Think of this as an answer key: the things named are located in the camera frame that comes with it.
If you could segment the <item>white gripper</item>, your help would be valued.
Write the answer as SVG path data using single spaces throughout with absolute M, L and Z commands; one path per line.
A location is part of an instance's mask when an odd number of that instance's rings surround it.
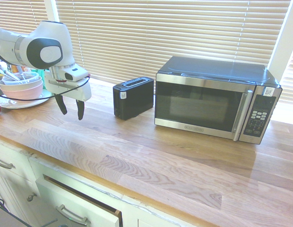
M 83 78 L 79 81 L 58 82 L 51 74 L 44 75 L 45 87 L 48 91 L 55 94 L 55 100 L 63 115 L 67 114 L 67 109 L 63 101 L 63 96 L 76 99 L 78 107 L 78 119 L 82 120 L 85 110 L 85 101 L 91 98 L 91 88 L 88 78 Z

